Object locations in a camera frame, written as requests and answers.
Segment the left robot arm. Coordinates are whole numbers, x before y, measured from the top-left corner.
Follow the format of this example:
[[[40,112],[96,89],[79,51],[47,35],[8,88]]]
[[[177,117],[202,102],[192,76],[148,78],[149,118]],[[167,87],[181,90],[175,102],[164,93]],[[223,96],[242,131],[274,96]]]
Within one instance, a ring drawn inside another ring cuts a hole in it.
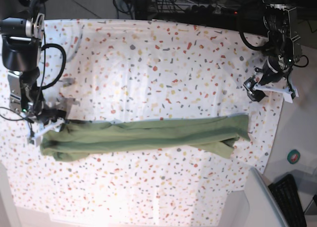
[[[298,96],[290,79],[294,67],[303,57],[301,37],[297,30],[297,9],[292,0],[262,0],[265,6],[263,21],[268,30],[268,42],[261,46],[251,45],[243,32],[242,20],[248,6],[238,11],[237,28],[240,37],[249,49],[261,51],[267,56],[263,67],[255,68],[261,74],[259,81],[251,76],[243,86],[251,101],[260,102],[267,91],[280,93],[291,103]]]

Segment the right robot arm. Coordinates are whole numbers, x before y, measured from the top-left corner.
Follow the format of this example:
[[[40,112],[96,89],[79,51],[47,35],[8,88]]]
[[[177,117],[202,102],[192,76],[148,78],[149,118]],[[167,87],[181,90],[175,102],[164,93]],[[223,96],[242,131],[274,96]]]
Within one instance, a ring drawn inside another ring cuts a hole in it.
[[[66,65],[62,46],[45,42],[45,2],[48,0],[0,0],[0,35],[2,63],[8,70],[9,109],[29,126],[28,143],[40,145],[47,132],[59,132],[66,112],[49,107],[43,90],[54,86]],[[61,52],[61,70],[48,85],[38,84],[41,54],[54,48]]]

